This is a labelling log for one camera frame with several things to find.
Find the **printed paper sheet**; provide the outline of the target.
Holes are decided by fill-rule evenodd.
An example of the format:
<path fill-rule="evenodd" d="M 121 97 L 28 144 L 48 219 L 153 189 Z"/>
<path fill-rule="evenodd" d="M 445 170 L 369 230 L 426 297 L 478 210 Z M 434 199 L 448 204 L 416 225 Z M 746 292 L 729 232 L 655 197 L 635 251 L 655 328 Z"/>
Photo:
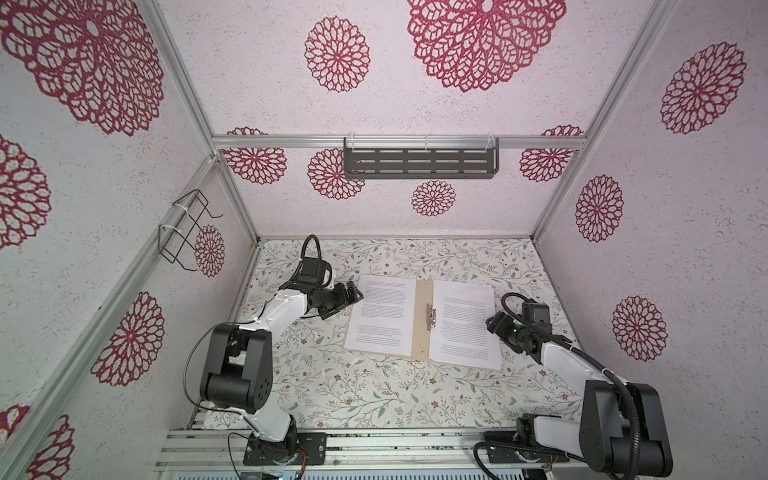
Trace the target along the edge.
<path fill-rule="evenodd" d="M 345 348 L 410 357 L 416 280 L 362 275 L 359 289 L 363 299 L 352 307 Z"/>
<path fill-rule="evenodd" d="M 432 361 L 501 369 L 500 340 L 486 326 L 486 321 L 496 313 L 490 285 L 434 281 L 433 309 L 435 320 L 429 348 Z"/>

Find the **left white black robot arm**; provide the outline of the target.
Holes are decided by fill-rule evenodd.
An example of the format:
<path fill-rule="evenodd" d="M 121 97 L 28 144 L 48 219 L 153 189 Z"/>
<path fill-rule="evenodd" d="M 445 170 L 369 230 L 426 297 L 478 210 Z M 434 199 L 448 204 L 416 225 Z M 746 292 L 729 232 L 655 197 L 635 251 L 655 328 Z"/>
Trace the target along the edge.
<path fill-rule="evenodd" d="M 259 313 L 240 323 L 218 323 L 200 337 L 209 341 L 200 399 L 190 395 L 187 370 L 182 374 L 184 396 L 197 408 L 207 401 L 209 411 L 234 413 L 245 421 L 251 430 L 245 437 L 247 461 L 308 465 L 309 448 L 301 444 L 295 417 L 271 397 L 274 342 L 299 320 L 327 320 L 363 298 L 354 281 L 334 280 L 319 238 L 308 235 L 296 269 Z"/>

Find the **brown cardboard folder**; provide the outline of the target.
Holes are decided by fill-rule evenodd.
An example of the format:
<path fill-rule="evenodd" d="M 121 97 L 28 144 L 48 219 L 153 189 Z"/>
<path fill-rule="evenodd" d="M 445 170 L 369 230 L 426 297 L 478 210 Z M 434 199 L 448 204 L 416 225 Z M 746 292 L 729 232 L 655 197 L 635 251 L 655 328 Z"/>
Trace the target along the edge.
<path fill-rule="evenodd" d="M 413 346 L 410 358 L 427 361 L 429 358 L 430 334 L 435 320 L 433 309 L 433 282 L 442 280 L 416 280 L 416 306 L 413 330 Z"/>

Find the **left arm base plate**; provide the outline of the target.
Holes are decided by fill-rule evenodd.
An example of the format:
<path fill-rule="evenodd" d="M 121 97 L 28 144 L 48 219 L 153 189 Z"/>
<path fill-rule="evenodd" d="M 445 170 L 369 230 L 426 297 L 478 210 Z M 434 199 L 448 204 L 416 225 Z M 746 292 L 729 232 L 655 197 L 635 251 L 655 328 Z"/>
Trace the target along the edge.
<path fill-rule="evenodd" d="M 243 457 L 248 467 L 324 465 L 328 435 L 323 432 L 289 433 L 282 442 L 269 442 L 251 435 Z"/>

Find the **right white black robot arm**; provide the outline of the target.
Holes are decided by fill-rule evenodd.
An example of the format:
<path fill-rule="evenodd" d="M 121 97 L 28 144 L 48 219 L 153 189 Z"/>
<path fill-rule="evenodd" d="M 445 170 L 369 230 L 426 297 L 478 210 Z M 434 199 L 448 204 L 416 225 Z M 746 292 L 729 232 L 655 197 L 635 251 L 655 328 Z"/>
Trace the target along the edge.
<path fill-rule="evenodd" d="M 623 379 L 572 340 L 554 334 L 548 305 L 522 294 L 515 297 L 520 312 L 503 304 L 486 319 L 488 332 L 565 380 L 582 398 L 581 414 L 577 421 L 524 414 L 511 439 L 485 438 L 473 446 L 476 465 L 493 478 L 480 453 L 507 450 L 530 453 L 536 460 L 579 461 L 611 479 L 670 476 L 673 456 L 658 392 Z"/>

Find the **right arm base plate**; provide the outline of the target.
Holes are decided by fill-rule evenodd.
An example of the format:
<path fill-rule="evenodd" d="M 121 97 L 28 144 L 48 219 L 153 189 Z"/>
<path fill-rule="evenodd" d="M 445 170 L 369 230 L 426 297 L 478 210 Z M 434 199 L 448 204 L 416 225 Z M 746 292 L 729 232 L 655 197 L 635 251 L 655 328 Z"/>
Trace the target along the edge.
<path fill-rule="evenodd" d="M 546 447 L 534 445 L 513 430 L 487 431 L 483 434 L 483 446 L 491 464 L 503 463 L 567 463 L 570 459 Z"/>

